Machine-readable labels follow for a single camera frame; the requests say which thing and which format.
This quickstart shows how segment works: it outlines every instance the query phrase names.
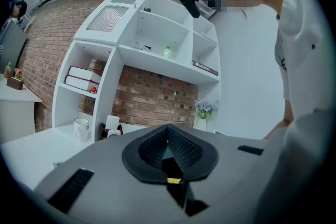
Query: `white book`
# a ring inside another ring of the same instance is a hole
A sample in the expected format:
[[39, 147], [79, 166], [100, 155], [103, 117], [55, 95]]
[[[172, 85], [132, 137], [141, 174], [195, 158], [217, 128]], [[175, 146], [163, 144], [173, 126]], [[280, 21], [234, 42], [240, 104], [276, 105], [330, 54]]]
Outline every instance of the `white book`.
[[70, 75], [66, 77], [65, 84], [73, 86], [78, 89], [85, 90], [85, 91], [90, 91], [92, 87], [96, 87], [96, 89], [98, 90], [98, 87], [99, 87], [99, 84], [94, 83], [93, 81], [75, 78]]
[[101, 76], [94, 73], [93, 71], [79, 67], [70, 67], [69, 75], [79, 79], [91, 80], [97, 84], [100, 83], [101, 79]]

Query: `brick wall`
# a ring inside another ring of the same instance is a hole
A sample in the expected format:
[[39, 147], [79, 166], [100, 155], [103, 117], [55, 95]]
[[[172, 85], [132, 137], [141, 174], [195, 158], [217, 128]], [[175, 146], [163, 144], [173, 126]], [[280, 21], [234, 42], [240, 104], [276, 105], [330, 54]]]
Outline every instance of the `brick wall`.
[[[102, 1], [59, 0], [34, 14], [18, 66], [25, 85], [42, 100], [35, 107], [37, 131], [51, 127], [54, 88], [63, 58], [79, 26]], [[93, 60], [90, 69], [102, 74], [104, 65]], [[173, 122], [192, 126], [196, 99], [195, 85], [124, 67], [112, 114], [131, 124]], [[79, 110], [92, 114], [93, 105], [93, 99], [83, 97]]]

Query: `white shirt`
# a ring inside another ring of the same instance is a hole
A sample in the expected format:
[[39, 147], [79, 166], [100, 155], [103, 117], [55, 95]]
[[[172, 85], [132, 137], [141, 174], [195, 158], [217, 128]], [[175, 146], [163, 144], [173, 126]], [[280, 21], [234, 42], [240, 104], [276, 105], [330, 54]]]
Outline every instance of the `white shirt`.
[[294, 119], [336, 107], [335, 41], [318, 0], [283, 0], [275, 57]]

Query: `person with black hair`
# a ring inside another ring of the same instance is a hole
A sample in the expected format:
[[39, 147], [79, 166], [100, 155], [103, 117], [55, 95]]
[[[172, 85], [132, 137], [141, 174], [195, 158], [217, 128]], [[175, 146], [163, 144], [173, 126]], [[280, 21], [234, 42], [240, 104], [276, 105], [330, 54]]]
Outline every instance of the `person with black hair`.
[[[317, 0], [204, 2], [213, 9], [226, 12], [247, 10], [260, 4], [276, 11], [274, 19], [279, 27], [275, 58], [283, 81], [285, 112], [273, 130], [288, 127], [294, 119], [315, 110], [335, 108], [335, 40]], [[273, 130], [264, 139], [269, 139]]]
[[6, 25], [11, 21], [15, 21], [17, 24], [21, 24], [23, 21], [23, 16], [26, 14], [27, 11], [27, 3], [22, 1], [18, 1], [16, 3], [9, 4], [9, 17], [6, 19], [4, 24], [2, 25], [1, 31], [2, 32]]

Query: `plastic bottle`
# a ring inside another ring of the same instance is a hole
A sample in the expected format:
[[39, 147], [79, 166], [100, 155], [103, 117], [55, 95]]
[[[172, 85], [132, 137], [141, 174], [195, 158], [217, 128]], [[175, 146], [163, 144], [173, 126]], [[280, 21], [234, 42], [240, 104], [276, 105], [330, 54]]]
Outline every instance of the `plastic bottle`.
[[168, 46], [166, 46], [166, 49], [164, 50], [163, 57], [167, 58], [167, 59], [170, 59], [171, 53], [172, 53], [172, 51], [170, 50], [170, 46], [168, 45]]
[[9, 62], [8, 65], [6, 66], [5, 68], [5, 74], [4, 74], [4, 77], [6, 79], [8, 79], [11, 75], [11, 71], [12, 71], [12, 68], [11, 68], [11, 63]]

